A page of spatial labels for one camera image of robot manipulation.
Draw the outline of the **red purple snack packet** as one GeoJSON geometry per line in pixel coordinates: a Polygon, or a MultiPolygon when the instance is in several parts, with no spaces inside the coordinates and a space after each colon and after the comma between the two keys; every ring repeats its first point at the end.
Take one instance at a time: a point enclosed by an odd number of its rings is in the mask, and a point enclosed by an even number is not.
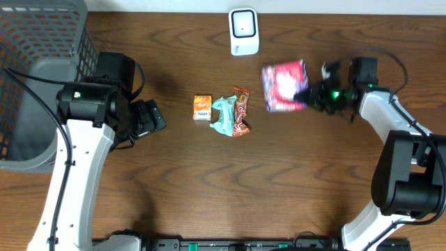
{"type": "Polygon", "coordinates": [[[295,94],[309,86],[302,59],[263,67],[261,81],[269,112],[297,112],[306,108],[306,104],[294,100],[295,94]]]}

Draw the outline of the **orange tissue pack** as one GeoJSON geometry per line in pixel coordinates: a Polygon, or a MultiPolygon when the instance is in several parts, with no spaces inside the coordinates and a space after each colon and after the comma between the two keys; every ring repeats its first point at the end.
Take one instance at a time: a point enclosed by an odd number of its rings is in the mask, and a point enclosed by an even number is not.
{"type": "Polygon", "coordinates": [[[193,119],[195,121],[209,121],[212,116],[212,96],[195,95],[193,102],[193,119]]]}

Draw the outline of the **teal white snack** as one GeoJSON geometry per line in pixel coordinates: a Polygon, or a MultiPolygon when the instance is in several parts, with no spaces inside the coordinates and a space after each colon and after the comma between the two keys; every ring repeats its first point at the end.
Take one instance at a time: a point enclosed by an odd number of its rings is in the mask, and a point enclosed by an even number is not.
{"type": "Polygon", "coordinates": [[[233,136],[235,102],[236,96],[231,96],[221,97],[212,104],[212,108],[219,111],[219,118],[216,122],[211,123],[210,127],[229,137],[233,136]]]}

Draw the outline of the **orange brown candy bar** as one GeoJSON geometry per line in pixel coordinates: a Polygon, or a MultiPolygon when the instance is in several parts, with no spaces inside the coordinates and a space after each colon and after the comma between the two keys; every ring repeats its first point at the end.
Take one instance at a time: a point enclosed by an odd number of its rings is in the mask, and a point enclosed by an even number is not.
{"type": "Polygon", "coordinates": [[[235,86],[234,93],[236,95],[234,107],[234,125],[233,137],[240,137],[249,132],[249,127],[245,124],[247,116],[247,105],[249,101],[249,89],[243,89],[235,86]]]}

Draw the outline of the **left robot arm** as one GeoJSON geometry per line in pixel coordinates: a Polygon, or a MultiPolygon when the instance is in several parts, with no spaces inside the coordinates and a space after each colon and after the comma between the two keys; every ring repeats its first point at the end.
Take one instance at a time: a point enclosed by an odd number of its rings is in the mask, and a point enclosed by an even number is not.
{"type": "Polygon", "coordinates": [[[129,230],[100,243],[92,238],[107,154],[166,127],[156,102],[137,96],[131,82],[100,78],[68,82],[58,92],[56,162],[28,250],[144,250],[143,237],[129,230]]]}

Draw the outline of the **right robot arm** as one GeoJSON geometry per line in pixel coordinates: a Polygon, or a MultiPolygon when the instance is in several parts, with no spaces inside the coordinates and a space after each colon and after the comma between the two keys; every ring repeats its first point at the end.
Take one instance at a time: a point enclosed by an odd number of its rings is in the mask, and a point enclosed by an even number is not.
{"type": "Polygon", "coordinates": [[[352,108],[383,141],[371,201],[326,244],[331,250],[377,250],[398,228],[429,225],[444,213],[445,137],[420,125],[376,77],[352,77],[349,82],[342,89],[323,79],[295,99],[328,114],[352,108]]]}

